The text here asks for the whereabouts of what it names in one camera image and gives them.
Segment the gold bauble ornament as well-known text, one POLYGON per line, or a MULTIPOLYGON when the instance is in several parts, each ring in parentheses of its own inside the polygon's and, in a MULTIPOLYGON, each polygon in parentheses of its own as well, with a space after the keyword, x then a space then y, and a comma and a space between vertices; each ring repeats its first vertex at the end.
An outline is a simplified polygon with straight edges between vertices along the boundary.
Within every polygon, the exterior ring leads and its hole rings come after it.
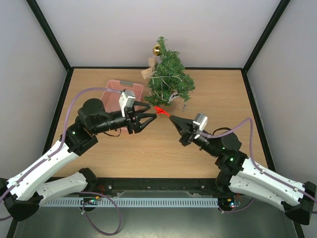
POLYGON ((156 44, 154 47, 153 47, 153 54, 155 56, 160 56, 161 55, 161 46, 160 44, 156 44))

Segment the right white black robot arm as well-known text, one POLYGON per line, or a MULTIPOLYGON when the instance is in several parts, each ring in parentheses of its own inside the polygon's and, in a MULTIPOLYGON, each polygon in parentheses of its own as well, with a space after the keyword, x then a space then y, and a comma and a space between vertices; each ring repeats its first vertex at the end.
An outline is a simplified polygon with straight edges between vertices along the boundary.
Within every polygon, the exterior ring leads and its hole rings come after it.
POLYGON ((252 153, 243 153, 242 143, 234 133, 236 127, 215 135, 205 131, 208 118, 204 114, 197 114, 195 119, 174 115, 169 119, 180 134, 183 146, 194 143, 216 158, 220 172, 215 183, 219 193, 231 191, 250 196, 278 208, 296 223, 309 225, 317 203, 314 183, 286 178, 256 162, 252 153))

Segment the red ribbon bow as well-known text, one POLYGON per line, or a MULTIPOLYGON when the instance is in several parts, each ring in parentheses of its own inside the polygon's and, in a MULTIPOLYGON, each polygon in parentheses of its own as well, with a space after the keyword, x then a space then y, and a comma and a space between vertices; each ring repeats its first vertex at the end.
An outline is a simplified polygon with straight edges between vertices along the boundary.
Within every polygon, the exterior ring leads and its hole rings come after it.
POLYGON ((167 111, 165 111, 164 109, 162 109, 158 106, 154 106, 154 109, 156 111, 156 114, 166 115, 166 116, 170 117, 170 114, 167 111))

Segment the clear plastic battery box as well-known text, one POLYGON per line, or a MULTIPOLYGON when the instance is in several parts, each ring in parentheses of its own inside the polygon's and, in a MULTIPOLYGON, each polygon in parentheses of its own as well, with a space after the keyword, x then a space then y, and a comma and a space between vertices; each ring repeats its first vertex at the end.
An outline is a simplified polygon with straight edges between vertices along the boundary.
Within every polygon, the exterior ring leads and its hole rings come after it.
POLYGON ((184 102, 182 112, 184 112, 186 110, 186 107, 187 107, 187 102, 184 102))

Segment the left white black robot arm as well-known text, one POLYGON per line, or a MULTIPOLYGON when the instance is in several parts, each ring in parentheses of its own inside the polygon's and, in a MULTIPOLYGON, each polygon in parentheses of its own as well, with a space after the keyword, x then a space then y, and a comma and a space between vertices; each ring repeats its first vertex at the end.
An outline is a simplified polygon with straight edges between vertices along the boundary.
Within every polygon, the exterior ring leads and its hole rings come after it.
POLYGON ((18 175, 0 180, 0 200, 10 216, 23 221, 51 200, 71 193, 94 191, 98 179, 89 168, 52 182, 48 179, 97 144, 97 134, 123 127, 130 134, 141 132, 157 117, 148 114, 149 109, 146 103, 133 102, 121 111, 108 113, 100 99, 87 100, 78 110, 75 123, 49 151, 18 175))

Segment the silver glitter star ornament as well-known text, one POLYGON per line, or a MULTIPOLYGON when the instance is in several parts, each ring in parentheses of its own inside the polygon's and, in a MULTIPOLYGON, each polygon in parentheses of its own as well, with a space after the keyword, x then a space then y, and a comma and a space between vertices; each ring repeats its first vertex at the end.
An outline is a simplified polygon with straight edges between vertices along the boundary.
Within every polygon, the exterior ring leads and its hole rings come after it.
POLYGON ((174 99, 176 99, 176 98, 178 98, 178 97, 179 97, 178 92, 177 92, 177 91, 174 91, 174 92, 172 92, 172 94, 170 95, 168 102, 171 103, 174 99))

